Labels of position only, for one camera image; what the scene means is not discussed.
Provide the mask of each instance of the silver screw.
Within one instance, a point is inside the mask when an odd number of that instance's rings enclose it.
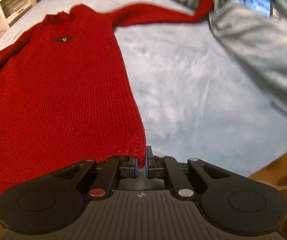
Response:
[[[106,192],[102,188],[94,188],[89,192],[89,194],[93,197],[102,197]]]
[[[143,193],[143,192],[141,192],[141,193],[139,193],[137,196],[138,196],[138,197],[140,197],[140,198],[143,198],[143,197],[145,197],[145,196],[146,196],[146,194],[145,194],[145,193]]]
[[[178,194],[181,197],[191,197],[194,194],[194,192],[191,189],[183,188],[183,189],[178,191]]]

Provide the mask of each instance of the gray sleeve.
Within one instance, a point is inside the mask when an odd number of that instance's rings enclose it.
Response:
[[[228,2],[210,15],[213,35],[287,115],[287,19]]]
[[[287,19],[268,18],[234,2],[213,0],[210,26],[218,42],[287,116]],[[287,17],[287,0],[275,0]],[[199,0],[180,0],[196,9]]]

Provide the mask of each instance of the red sweater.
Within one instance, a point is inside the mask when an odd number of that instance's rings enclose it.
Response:
[[[0,51],[0,193],[87,158],[139,158],[146,139],[113,28],[194,23],[194,16],[149,4],[109,13],[85,5],[47,15]]]

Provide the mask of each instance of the light blue bed sheet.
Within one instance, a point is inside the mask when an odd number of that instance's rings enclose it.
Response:
[[[42,0],[0,39],[0,50],[45,14],[78,3],[108,11],[138,1],[192,12],[173,0]],[[179,162],[197,157],[249,176],[287,152],[287,119],[217,43],[207,22],[131,26],[115,35],[154,154]]]

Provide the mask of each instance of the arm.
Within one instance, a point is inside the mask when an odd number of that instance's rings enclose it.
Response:
[[[114,27],[150,23],[195,23],[201,21],[212,9],[212,0],[200,0],[196,13],[193,16],[142,3],[122,7],[108,13],[107,17],[111,19]]]
[[[287,116],[287,19],[228,2],[211,15],[210,25],[214,37]]]
[[[30,41],[31,35],[34,30],[37,28],[37,25],[32,26],[29,30],[25,31],[21,36],[15,41],[15,43],[4,48],[0,51],[0,70],[5,65],[10,57],[19,53],[19,51],[28,44]]]

